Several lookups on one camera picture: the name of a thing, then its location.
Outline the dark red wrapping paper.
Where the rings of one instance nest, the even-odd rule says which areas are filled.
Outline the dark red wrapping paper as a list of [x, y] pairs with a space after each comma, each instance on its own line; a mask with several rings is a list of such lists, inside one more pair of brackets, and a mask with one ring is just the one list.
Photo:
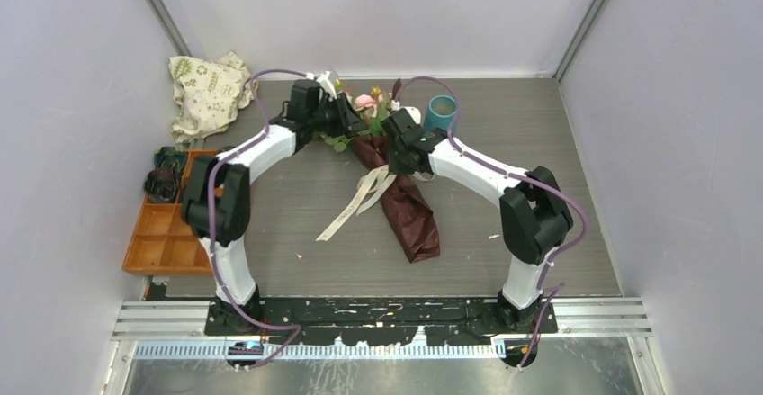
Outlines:
[[[356, 137], [349, 148], [368, 170], [388, 164], [385, 137]], [[381, 196], [381, 208], [410, 263], [440, 256], [440, 235], [433, 210], [409, 176], [398, 175], [393, 180]]]

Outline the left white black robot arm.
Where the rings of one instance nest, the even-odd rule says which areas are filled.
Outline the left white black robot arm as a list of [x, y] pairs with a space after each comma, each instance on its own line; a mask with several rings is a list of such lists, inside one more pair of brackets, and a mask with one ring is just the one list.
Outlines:
[[292, 83], [281, 112], [253, 138], [193, 161], [181, 218], [207, 254], [220, 308], [227, 311], [227, 321], [238, 333], [252, 334], [263, 324], [258, 286], [244, 245], [252, 183], [316, 137], [351, 138], [368, 128], [331, 79], [304, 76]]

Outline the pink flower bouquet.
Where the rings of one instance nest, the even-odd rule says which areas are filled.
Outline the pink flower bouquet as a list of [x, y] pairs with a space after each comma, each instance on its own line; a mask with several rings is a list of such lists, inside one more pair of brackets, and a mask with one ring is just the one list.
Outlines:
[[[382, 90], [379, 86], [374, 86], [369, 94], [359, 94], [353, 97], [349, 91], [343, 90], [353, 110], [368, 126], [367, 130], [362, 130], [359, 134], [355, 135], [356, 137], [363, 135], [371, 135], [373, 137], [384, 136], [381, 123], [391, 115], [391, 104], [398, 91], [399, 88], [396, 86], [390, 92]], [[349, 143], [355, 136], [329, 137], [325, 133], [318, 133], [314, 135], [314, 138], [322, 140], [337, 153], [340, 153], [349, 148]]]

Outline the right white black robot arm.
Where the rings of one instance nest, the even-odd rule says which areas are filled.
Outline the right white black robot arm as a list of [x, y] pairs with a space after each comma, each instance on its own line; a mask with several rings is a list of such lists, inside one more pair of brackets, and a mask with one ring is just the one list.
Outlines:
[[573, 204], [547, 168], [523, 170], [499, 163], [444, 130], [425, 131], [411, 113], [401, 108], [381, 123], [391, 172], [451, 179], [498, 208], [502, 238], [511, 254], [498, 294], [499, 319], [510, 332], [524, 331], [541, 305], [543, 280], [553, 259], [567, 246]]

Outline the cream printed ribbon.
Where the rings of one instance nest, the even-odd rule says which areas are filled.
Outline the cream printed ribbon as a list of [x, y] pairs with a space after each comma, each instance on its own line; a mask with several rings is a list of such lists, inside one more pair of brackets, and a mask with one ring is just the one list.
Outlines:
[[358, 216], [377, 203], [397, 178], [388, 165], [375, 167], [361, 176], [351, 201], [318, 235], [316, 241], [329, 241], [352, 216]]

